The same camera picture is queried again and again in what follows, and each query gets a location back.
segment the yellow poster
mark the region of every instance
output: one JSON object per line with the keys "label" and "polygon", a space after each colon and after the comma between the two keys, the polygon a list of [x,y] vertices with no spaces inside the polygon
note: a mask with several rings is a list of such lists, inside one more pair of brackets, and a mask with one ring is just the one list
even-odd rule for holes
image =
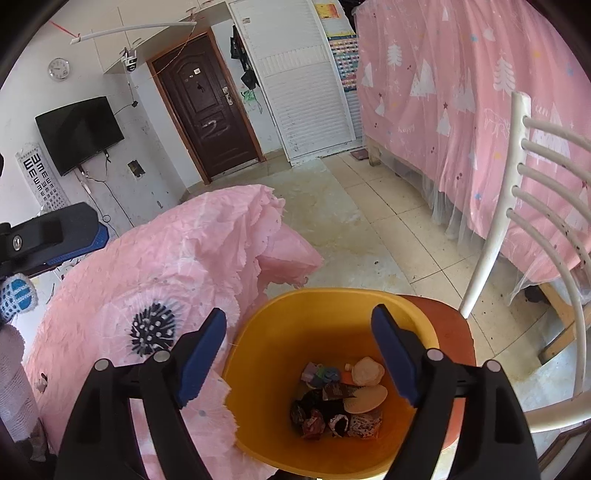
{"label": "yellow poster", "polygon": [[316,7],[318,16],[322,20],[339,17],[339,12],[337,12],[335,4],[315,4],[314,6]]}

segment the chair backrest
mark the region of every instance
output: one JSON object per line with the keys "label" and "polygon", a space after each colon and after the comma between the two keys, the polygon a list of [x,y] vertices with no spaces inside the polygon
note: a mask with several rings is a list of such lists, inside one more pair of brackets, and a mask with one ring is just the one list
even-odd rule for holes
{"label": "chair backrest", "polygon": [[564,155],[530,141],[529,133],[531,128],[564,138],[565,140],[584,148],[588,152],[591,152],[591,141],[587,138],[577,135],[576,133],[551,122],[533,119],[531,117],[530,97],[524,93],[513,92],[511,96],[511,130],[509,134],[509,147],[505,172],[501,184],[501,192],[493,215],[491,229],[486,238],[483,250],[480,254],[480,258],[478,259],[478,263],[476,264],[476,268],[470,279],[470,284],[468,285],[459,310],[464,318],[467,318],[468,315],[470,315],[480,292],[482,292],[482,289],[484,288],[499,251],[501,250],[501,245],[509,227],[509,223],[511,221],[515,222],[526,231],[526,233],[529,234],[529,236],[532,237],[532,239],[535,240],[535,242],[539,244],[544,252],[550,257],[562,276],[569,293],[571,305],[573,306],[575,313],[575,335],[577,341],[577,364],[573,393],[573,396],[576,397],[583,391],[587,353],[585,322],[579,291],[568,266],[563,261],[560,254],[555,250],[552,244],[550,244],[550,242],[548,242],[548,240],[529,223],[529,221],[518,215],[514,211],[514,208],[517,199],[521,199],[552,222],[558,231],[560,231],[573,246],[581,260],[587,276],[591,279],[591,258],[589,258],[589,253],[577,237],[575,231],[572,230],[564,219],[559,217],[559,215],[546,204],[539,201],[531,194],[523,191],[521,188],[521,180],[524,176],[535,180],[560,195],[587,220],[589,225],[591,225],[591,210],[589,210],[589,207],[584,204],[577,195],[573,194],[555,179],[527,166],[525,164],[525,158],[528,152],[540,155],[558,166],[565,168],[580,178],[583,182],[587,182],[590,185],[591,173],[579,167]]}

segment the yellow trash bin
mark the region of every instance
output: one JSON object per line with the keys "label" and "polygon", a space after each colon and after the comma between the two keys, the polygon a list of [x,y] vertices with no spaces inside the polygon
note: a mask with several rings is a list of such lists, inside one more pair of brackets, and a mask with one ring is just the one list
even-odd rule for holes
{"label": "yellow trash bin", "polygon": [[427,317],[397,295],[353,288],[304,288],[269,301],[248,321],[231,352],[224,378],[226,405],[236,417],[236,445],[282,470],[323,479],[363,479],[392,463],[414,409],[386,374],[388,397],[375,440],[352,437],[304,440],[290,422],[290,405],[308,362],[343,368],[364,356],[383,364],[371,332],[371,312],[387,306],[397,323],[426,348],[439,347]]}

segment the metal screw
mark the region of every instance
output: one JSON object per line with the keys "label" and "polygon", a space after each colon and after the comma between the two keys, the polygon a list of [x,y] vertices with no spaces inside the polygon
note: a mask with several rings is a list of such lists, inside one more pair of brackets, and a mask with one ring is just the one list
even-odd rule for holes
{"label": "metal screw", "polygon": [[102,372],[103,370],[107,370],[108,366],[109,366],[109,361],[106,358],[101,358],[100,360],[96,361],[95,370]]}
{"label": "metal screw", "polygon": [[428,359],[433,360],[434,362],[440,362],[441,360],[443,360],[443,352],[436,348],[430,348],[429,350],[427,350],[427,357]]}
{"label": "metal screw", "polygon": [[159,350],[154,354],[154,361],[158,362],[159,364],[163,364],[169,358],[170,353],[168,353],[166,350]]}
{"label": "metal screw", "polygon": [[486,363],[486,367],[488,370],[490,370],[491,372],[500,372],[501,371],[501,364],[499,362],[497,362],[496,360],[489,360]]}
{"label": "metal screw", "polygon": [[15,235],[12,239],[12,247],[17,252],[22,248],[22,237],[20,235]]}

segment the television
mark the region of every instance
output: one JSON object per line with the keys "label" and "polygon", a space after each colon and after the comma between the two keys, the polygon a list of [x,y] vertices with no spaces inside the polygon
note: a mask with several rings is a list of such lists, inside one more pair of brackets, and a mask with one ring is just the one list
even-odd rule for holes
{"label": "television", "polygon": [[124,139],[107,97],[66,105],[35,121],[62,176]]}

